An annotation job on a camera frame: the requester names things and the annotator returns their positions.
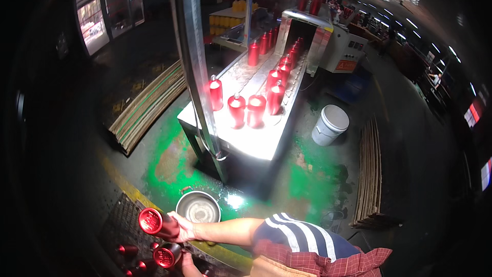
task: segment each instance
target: white bucket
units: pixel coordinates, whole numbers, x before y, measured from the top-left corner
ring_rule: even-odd
[[[327,105],[321,110],[311,137],[318,145],[329,145],[338,135],[347,131],[348,124],[348,116],[342,108]]]

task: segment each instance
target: striped shirt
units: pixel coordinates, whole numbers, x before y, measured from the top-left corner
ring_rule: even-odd
[[[293,219],[286,213],[274,214],[265,219],[253,236],[254,245],[259,240],[286,245],[292,252],[315,252],[331,259],[331,262],[360,253],[341,236],[317,225]]]

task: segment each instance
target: stack of wooden boards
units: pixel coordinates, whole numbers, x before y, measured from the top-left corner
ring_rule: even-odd
[[[108,95],[102,107],[103,124],[127,156],[186,89],[179,60],[172,64],[167,60],[153,67],[145,66],[141,73],[133,74]]]
[[[391,147],[381,137],[376,117],[373,116],[361,131],[359,186],[351,223],[353,228],[384,229],[402,223],[402,219],[395,216],[395,212],[400,210],[401,201],[397,199],[402,195],[397,194],[401,192],[402,184],[394,184],[399,173],[393,167],[396,157],[390,152]]]

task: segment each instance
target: metal pole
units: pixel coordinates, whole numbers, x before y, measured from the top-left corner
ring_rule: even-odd
[[[200,0],[171,0],[174,30],[181,65],[185,73],[191,102],[202,127],[203,139],[210,149],[215,167],[222,182],[227,181],[221,158],[220,144],[213,117],[209,77],[203,46]]]

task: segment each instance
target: concrete floor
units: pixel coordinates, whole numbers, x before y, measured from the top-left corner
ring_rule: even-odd
[[[175,47],[174,37],[164,31],[165,27],[162,21],[144,23],[96,54],[93,71],[88,71],[92,73],[91,82],[65,105],[57,128],[48,131],[49,141],[37,159],[53,174],[39,177],[40,184],[58,186],[53,188],[51,201],[67,210],[77,210],[79,218],[74,217],[74,222],[83,223],[86,234],[93,238],[88,244],[97,250],[91,251],[94,257],[108,260],[104,251],[98,249],[95,237],[120,194],[108,173],[123,176],[166,211],[175,207],[182,188],[192,186],[216,197],[223,220],[240,216],[265,218],[273,212],[289,212],[349,237],[355,231],[348,224],[356,204],[360,128],[373,113],[384,117],[384,108],[390,125],[404,143],[408,206],[402,212],[405,221],[401,227],[363,232],[373,248],[394,250],[383,266],[387,275],[415,274],[437,252],[448,207],[446,165],[457,154],[451,130],[446,118],[441,123],[432,115],[414,85],[398,72],[392,60],[379,58],[371,48],[366,50],[370,64],[364,65],[375,77],[359,102],[348,105],[324,93],[323,77],[317,78],[309,94],[299,95],[295,116],[283,135],[285,154],[280,157],[276,173],[271,174],[271,190],[266,197],[258,198],[255,184],[248,185],[242,180],[237,186],[244,187],[241,190],[224,187],[194,167],[196,157],[176,120],[189,102],[187,92],[164,112],[130,157],[115,151],[101,130],[97,105],[118,79],[146,58],[149,50]],[[230,52],[219,53],[213,47],[207,47],[207,52],[209,71],[220,71],[231,60],[223,57],[233,57]],[[311,81],[305,77],[301,88]],[[311,129],[322,107],[328,104],[347,112],[350,127],[334,144],[320,147],[312,141]],[[343,219],[326,216],[330,211],[342,211]],[[366,250],[360,237],[356,236],[352,243]]]

